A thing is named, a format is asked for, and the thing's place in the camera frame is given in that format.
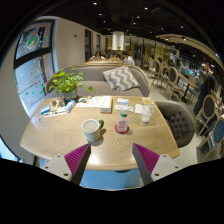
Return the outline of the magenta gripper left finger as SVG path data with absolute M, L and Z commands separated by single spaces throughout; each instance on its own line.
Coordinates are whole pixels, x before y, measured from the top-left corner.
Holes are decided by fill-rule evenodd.
M 91 145 L 85 144 L 64 156 L 66 163 L 72 173 L 71 181 L 76 185 L 79 185 L 82 180 L 82 176 L 90 154 Z

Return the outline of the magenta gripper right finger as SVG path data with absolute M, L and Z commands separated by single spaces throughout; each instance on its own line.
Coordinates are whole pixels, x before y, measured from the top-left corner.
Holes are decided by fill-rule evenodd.
M 152 183 L 151 174 L 159 160 L 159 155 L 136 143 L 133 144 L 132 153 L 138 165 L 143 183 L 145 185 Z

